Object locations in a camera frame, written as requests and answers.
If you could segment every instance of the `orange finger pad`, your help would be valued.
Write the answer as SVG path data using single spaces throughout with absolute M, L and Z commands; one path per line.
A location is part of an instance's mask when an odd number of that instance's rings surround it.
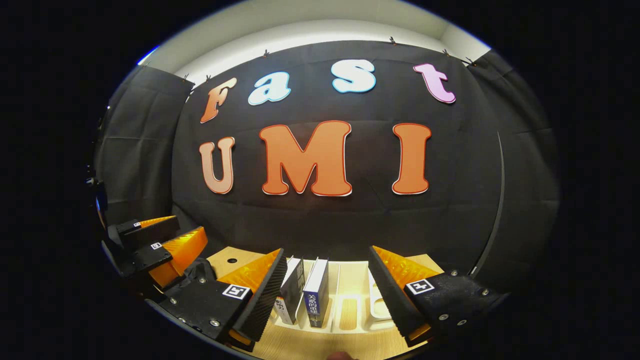
M 218 281 L 225 282 L 227 284 L 246 286 L 251 288 L 251 291 L 255 294 L 279 252 L 280 249 L 270 252 L 269 254 L 266 254 L 265 256 L 262 256 L 245 266 L 241 266 L 227 275 L 224 275 L 219 278 Z
M 161 221 L 165 221 L 165 220 L 168 220 L 168 219 L 171 219 L 171 218 L 175 218 L 175 215 L 174 215 L 174 216 L 170 216 L 170 217 L 153 218 L 153 219 L 151 219 L 151 220 L 141 221 L 141 222 L 140 222 L 140 227 L 147 227 L 147 226 L 151 226 L 151 225 L 153 225 L 153 224 L 157 224 L 157 223 L 159 223 L 159 222 L 161 222 Z
M 167 241 L 162 246 L 172 255 L 173 259 L 151 270 L 149 274 L 158 285 L 165 287 L 176 277 L 184 274 L 184 270 L 200 255 L 205 245 L 207 245 L 207 235 L 202 226 Z
M 415 261 L 404 258 L 398 254 L 394 254 L 391 251 L 381 249 L 374 246 L 373 249 L 378 253 L 378 256 L 385 264 L 391 276 L 396 281 L 396 284 L 404 290 L 404 286 L 409 282 L 426 279 L 434 275 L 440 274 L 435 270 L 432 270 L 424 265 L 420 265 Z

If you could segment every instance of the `fast umi sign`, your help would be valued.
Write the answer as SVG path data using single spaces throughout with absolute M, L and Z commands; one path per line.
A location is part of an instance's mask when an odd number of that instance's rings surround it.
M 451 105 L 456 96 L 445 89 L 447 75 L 438 71 L 434 65 L 423 63 L 413 66 L 416 76 L 424 80 L 424 96 L 432 96 L 443 105 Z M 340 60 L 331 66 L 331 77 L 327 77 L 326 86 L 333 86 L 339 93 L 366 93 L 376 86 L 375 67 L 368 60 Z M 236 78 L 212 88 L 201 124 L 216 121 L 224 111 L 222 105 L 235 94 L 233 88 Z M 258 79 L 247 101 L 251 106 L 279 106 L 292 93 L 289 88 L 289 73 L 273 72 Z M 398 195 L 414 195 L 427 191 L 429 182 L 424 177 L 426 142 L 431 130 L 422 124 L 404 122 L 392 128 L 399 140 L 401 158 L 397 180 L 391 190 Z M 313 169 L 316 168 L 316 180 L 310 191 L 318 196 L 344 197 L 352 193 L 352 185 L 346 175 L 345 146 L 347 135 L 351 132 L 349 122 L 329 120 L 321 122 L 314 129 L 307 146 L 301 147 L 295 134 L 286 125 L 276 124 L 264 127 L 259 137 L 266 146 L 266 182 L 262 191 L 268 195 L 285 195 L 289 185 L 283 182 L 282 170 L 289 178 L 296 193 L 303 193 Z M 214 193 L 226 194 L 234 185 L 232 148 L 236 139 L 227 136 L 218 140 L 221 152 L 222 174 L 216 174 L 213 167 L 215 144 L 205 142 L 200 145 L 202 173 L 207 187 Z

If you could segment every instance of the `wooden tabletop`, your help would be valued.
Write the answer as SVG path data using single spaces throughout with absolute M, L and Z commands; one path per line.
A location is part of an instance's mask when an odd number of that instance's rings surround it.
M 216 275 L 221 277 L 261 256 L 263 254 L 226 247 L 207 259 Z M 442 271 L 426 254 L 410 256 L 408 259 Z M 289 329 L 268 321 L 262 338 L 255 343 L 253 352 L 247 354 L 265 360 L 326 360 L 333 352 L 346 351 L 354 359 L 370 360 L 397 356 L 423 344 L 407 347 L 395 327 L 364 334 L 322 334 Z

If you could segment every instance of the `letter s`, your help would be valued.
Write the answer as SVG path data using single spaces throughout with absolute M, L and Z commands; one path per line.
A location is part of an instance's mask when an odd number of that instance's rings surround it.
M 367 92 L 376 86 L 373 64 L 367 60 L 341 60 L 331 66 L 331 73 L 340 79 L 333 80 L 333 87 L 341 93 Z

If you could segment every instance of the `black curtain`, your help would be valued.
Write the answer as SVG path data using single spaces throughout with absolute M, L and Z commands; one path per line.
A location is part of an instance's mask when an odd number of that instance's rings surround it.
M 556 139 L 529 85 L 494 50 L 467 69 L 497 116 L 504 158 L 502 209 L 476 279 L 512 289 L 535 264 L 556 219 Z
M 341 94 L 332 86 L 332 65 L 366 59 L 376 85 L 362 94 Z M 449 77 L 454 104 L 429 94 L 413 66 L 431 63 Z M 289 74 L 290 94 L 281 101 L 251 106 L 255 81 L 276 71 Z M 236 78 L 215 119 L 200 123 L 209 90 Z M 429 254 L 443 268 L 469 271 L 491 233 L 500 195 L 500 148 L 495 107 L 458 59 L 438 51 L 388 42 L 337 41 L 293 47 L 256 58 L 213 76 L 196 87 L 180 114 L 173 146 L 173 201 L 181 223 L 205 228 L 206 254 L 225 246 L 255 252 L 283 247 L 287 255 L 361 261 L 377 245 L 402 256 Z M 306 147 L 326 120 L 351 124 L 346 138 L 346 197 L 266 195 L 266 146 L 261 129 L 289 126 Z M 424 124 L 429 190 L 396 195 L 400 141 L 393 126 Z M 204 183 L 198 147 L 233 136 L 234 187 L 215 194 Z M 220 151 L 213 167 L 221 176 Z M 315 181 L 316 171 L 310 184 Z
M 95 153 L 108 224 L 171 213 L 173 138 L 193 85 L 168 72 L 136 67 L 109 100 Z

